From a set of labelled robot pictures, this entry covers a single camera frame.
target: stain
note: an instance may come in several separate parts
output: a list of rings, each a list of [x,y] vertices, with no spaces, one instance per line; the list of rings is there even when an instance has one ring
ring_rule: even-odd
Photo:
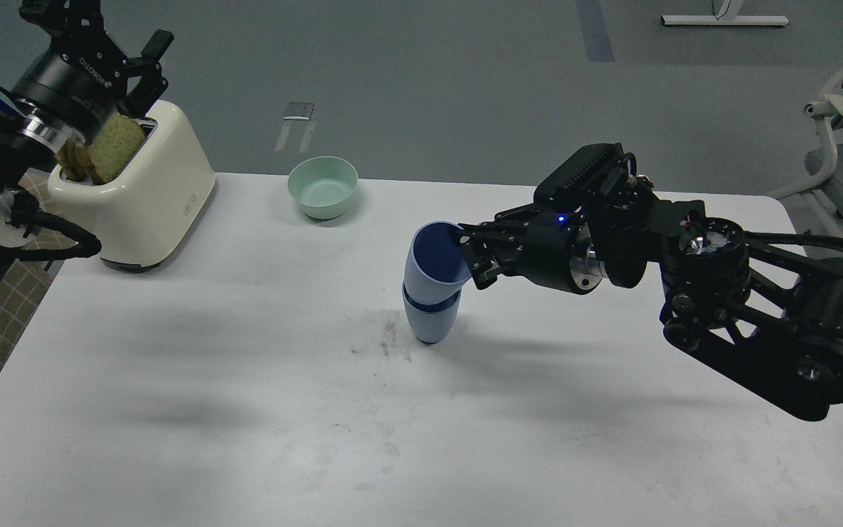
[[[382,447],[377,450],[377,452],[382,452],[389,457],[399,457],[399,449],[394,444],[386,443],[382,444]]]

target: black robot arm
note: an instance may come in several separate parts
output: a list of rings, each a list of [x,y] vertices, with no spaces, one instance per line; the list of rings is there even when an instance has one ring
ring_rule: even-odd
[[[535,191],[533,203],[452,236],[479,289],[498,276],[587,294],[602,280],[632,288],[658,263],[663,336],[706,366],[809,421],[843,403],[843,258],[816,260],[781,244],[828,247],[827,236],[747,233],[707,217],[702,201],[659,200],[619,143],[582,147]],[[796,273],[780,287],[750,266]],[[783,309],[746,304],[759,294]],[[755,326],[744,334],[740,326]]]
[[[50,35],[11,90],[0,87],[0,281],[14,260],[64,260],[100,252],[81,227],[40,210],[19,185],[29,169],[49,171],[67,141],[91,143],[118,110],[145,116],[168,86],[158,61],[173,36],[155,31],[141,55],[126,54],[103,29],[98,0],[24,0],[20,16]],[[127,81],[139,77],[128,91]],[[21,249],[41,229],[59,231],[76,246]]]

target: white toaster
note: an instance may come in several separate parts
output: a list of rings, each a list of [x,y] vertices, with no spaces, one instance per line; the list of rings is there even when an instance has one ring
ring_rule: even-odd
[[[128,272],[150,270],[171,256],[215,183],[184,111],[158,100],[140,124],[144,143],[110,183],[74,183],[60,165],[48,178],[61,216],[96,234],[101,259]]]

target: bread slice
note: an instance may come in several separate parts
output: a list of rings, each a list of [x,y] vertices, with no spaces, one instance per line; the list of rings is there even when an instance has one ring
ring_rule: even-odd
[[[64,177],[68,181],[80,183],[83,181],[85,174],[80,170],[80,165],[77,163],[76,143],[67,141],[64,146],[57,151],[57,164],[61,165]]]
[[[93,184],[107,184],[126,168],[144,141],[145,130],[117,111],[91,146],[77,149],[77,161]]]

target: cup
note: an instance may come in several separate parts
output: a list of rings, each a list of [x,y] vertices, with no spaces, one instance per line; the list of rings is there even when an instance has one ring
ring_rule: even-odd
[[[437,304],[461,290],[471,271],[449,235],[459,226],[433,221],[412,237],[405,259],[405,291],[419,304]]]
[[[461,287],[471,279],[464,254],[451,241],[454,223],[434,221],[412,237],[405,259],[402,303],[415,337],[440,343],[451,332],[460,306]]]
[[[461,304],[461,291],[458,290],[440,304],[425,306],[409,298],[405,287],[402,287],[402,303],[405,305],[405,317],[408,318],[408,325],[412,327],[415,338],[425,344],[436,344],[451,333],[454,320],[457,319],[457,308]]]

